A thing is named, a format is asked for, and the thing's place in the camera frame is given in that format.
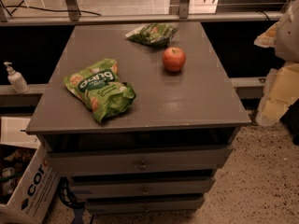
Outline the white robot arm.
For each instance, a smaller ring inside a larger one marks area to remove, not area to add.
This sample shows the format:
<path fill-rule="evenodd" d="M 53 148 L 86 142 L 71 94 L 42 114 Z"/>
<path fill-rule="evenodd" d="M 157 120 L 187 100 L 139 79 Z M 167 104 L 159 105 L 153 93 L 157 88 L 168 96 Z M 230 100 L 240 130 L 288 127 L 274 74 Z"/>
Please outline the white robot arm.
<path fill-rule="evenodd" d="M 272 126 L 299 99 L 299 0 L 291 2 L 278 22 L 259 35 L 254 44 L 273 48 L 284 61 L 279 69 L 271 69 L 266 77 L 263 97 L 259 103 L 256 122 Z"/>

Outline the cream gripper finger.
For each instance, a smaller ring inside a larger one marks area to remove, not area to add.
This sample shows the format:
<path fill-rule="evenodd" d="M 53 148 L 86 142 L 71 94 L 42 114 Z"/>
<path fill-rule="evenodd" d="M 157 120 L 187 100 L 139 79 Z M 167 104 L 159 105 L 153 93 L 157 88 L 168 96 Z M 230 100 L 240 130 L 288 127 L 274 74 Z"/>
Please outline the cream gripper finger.
<path fill-rule="evenodd" d="M 273 126 L 298 99 L 299 63 L 285 62 L 280 69 L 271 69 L 264 83 L 256 122 L 263 127 Z"/>
<path fill-rule="evenodd" d="M 254 45 L 261 48 L 273 48 L 277 34 L 278 23 L 271 25 L 264 33 L 258 35 L 254 40 Z"/>

